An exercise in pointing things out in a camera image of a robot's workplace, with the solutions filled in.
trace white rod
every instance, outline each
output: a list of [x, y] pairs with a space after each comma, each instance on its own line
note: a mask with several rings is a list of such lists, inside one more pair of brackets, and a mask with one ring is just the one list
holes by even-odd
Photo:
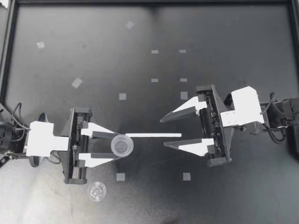
[[126, 133], [126, 136], [132, 137], [132, 138], [146, 138], [146, 137], [182, 137], [181, 133]]

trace plastic cup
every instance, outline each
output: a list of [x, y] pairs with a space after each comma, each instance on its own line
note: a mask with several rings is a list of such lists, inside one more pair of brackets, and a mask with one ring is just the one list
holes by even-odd
[[111, 150], [119, 157], [126, 157], [130, 155], [133, 148], [133, 140], [124, 134], [116, 135], [111, 141]]
[[102, 182], [93, 182], [87, 188], [87, 195], [93, 202], [99, 202], [106, 196], [106, 186]]

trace black metal frame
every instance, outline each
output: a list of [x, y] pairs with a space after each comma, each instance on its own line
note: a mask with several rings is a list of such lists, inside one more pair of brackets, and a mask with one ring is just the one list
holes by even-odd
[[30, 4], [285, 4], [288, 6], [292, 28], [292, 40], [296, 65], [299, 69], [299, 3], [298, 0], [10, 0], [8, 7], [5, 38], [0, 57], [0, 104], [5, 105], [7, 78], [9, 75], [11, 52], [14, 45], [14, 33], [20, 5]]

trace black tabletop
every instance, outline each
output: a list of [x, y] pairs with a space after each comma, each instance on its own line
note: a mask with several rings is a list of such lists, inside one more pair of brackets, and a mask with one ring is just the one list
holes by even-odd
[[[86, 106], [94, 122], [119, 133], [191, 139], [202, 137], [199, 118], [159, 123], [185, 102], [181, 92], [191, 98], [197, 85], [215, 84], [225, 98], [244, 82], [261, 101], [271, 91], [278, 99], [298, 96], [287, 7], [21, 6], [6, 105], [22, 102], [28, 123], [46, 112], [55, 133], [70, 108]], [[72, 206], [72, 222], [90, 216], [89, 223], [111, 224], [297, 223], [299, 164], [286, 144], [236, 132], [233, 161], [208, 168], [205, 158], [163, 147], [170, 140], [133, 139], [129, 157], [89, 169], [88, 184], [105, 183], [107, 196], [99, 203], [82, 200], [85, 191], [72, 196], [81, 204]], [[107, 151], [109, 143], [94, 142], [90, 150]], [[116, 173], [125, 173], [125, 182], [116, 182]], [[182, 181], [183, 173], [191, 180]], [[51, 203], [60, 208], [69, 199]]]

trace tape marker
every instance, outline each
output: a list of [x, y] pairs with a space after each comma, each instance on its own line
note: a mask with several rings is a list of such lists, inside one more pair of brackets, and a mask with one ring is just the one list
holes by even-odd
[[159, 50], [151, 50], [152, 54], [159, 54]]
[[126, 174], [125, 173], [117, 173], [116, 174], [116, 181], [125, 181], [126, 180]]
[[45, 48], [45, 43], [43, 41], [37, 42], [36, 44], [39, 49]]
[[125, 27], [127, 27], [128, 29], [131, 29], [134, 25], [135, 25], [135, 23], [133, 23], [132, 21], [128, 21], [127, 24], [125, 25]]
[[187, 100], [188, 99], [188, 92], [182, 91], [181, 92], [181, 100]]
[[183, 181], [190, 181], [191, 174], [190, 173], [183, 173]]
[[71, 85], [77, 89], [81, 85], [81, 83], [82, 80], [80, 78], [76, 78]]

